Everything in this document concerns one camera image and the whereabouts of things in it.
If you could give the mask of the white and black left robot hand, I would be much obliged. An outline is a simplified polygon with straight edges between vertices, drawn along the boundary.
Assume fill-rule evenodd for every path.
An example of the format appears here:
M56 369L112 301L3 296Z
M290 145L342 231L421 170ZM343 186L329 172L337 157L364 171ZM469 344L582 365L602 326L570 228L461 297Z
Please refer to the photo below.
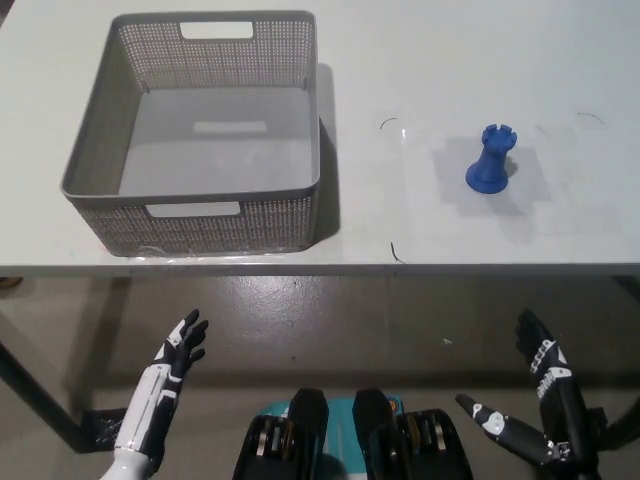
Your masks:
M201 344L209 322L199 316L194 309L181 319L143 371L121 424L117 449L138 452L150 460L164 450L186 375L205 355Z

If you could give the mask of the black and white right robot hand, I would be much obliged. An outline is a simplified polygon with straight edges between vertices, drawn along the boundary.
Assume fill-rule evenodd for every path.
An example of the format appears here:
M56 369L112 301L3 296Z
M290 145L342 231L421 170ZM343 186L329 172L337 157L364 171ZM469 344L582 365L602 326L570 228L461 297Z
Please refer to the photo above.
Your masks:
M556 339L526 308L518 316L516 348L536 382L542 430L466 394L458 405L494 443L554 479L598 479L599 456L589 411Z

